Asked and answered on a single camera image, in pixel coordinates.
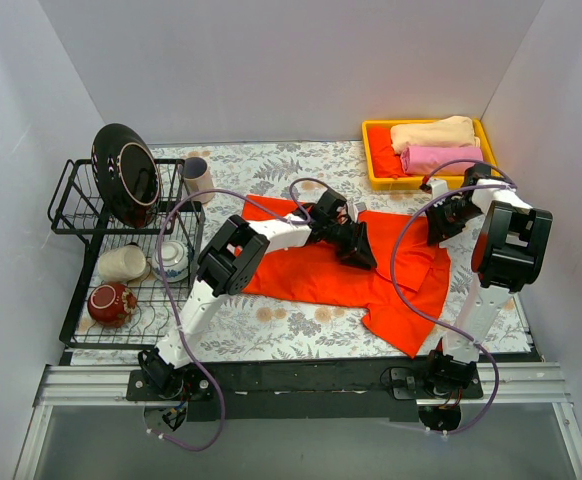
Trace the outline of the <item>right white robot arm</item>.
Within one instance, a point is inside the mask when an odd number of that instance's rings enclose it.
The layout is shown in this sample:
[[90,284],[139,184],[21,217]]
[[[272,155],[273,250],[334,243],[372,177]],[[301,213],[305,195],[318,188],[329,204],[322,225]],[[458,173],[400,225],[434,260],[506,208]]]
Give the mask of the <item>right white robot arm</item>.
[[522,201],[503,175],[479,162],[465,170],[459,189],[428,176],[421,189],[436,201],[425,210],[427,243],[437,245],[464,230],[482,215],[484,221],[471,257],[469,293],[454,328],[444,334],[427,357],[425,389],[446,397],[469,388],[476,377],[477,348],[485,339],[502,307],[512,296],[538,278],[543,264],[553,215]]

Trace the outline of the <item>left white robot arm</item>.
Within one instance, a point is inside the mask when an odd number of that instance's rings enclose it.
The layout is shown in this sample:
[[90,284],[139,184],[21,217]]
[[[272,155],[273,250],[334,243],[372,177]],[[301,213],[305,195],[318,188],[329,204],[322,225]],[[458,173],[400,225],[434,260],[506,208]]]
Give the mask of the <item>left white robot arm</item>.
[[[273,214],[254,200],[249,203]],[[319,242],[331,245],[344,265],[362,270],[377,267],[367,224],[358,220],[357,211],[331,188],[317,202],[298,202],[294,211],[284,216],[273,214],[271,220],[229,217],[198,256],[196,277],[184,306],[172,306],[175,326],[155,347],[139,355],[140,369],[151,390],[164,400],[182,392],[181,369],[200,364],[192,352],[193,343],[225,300],[250,283],[265,255]]]

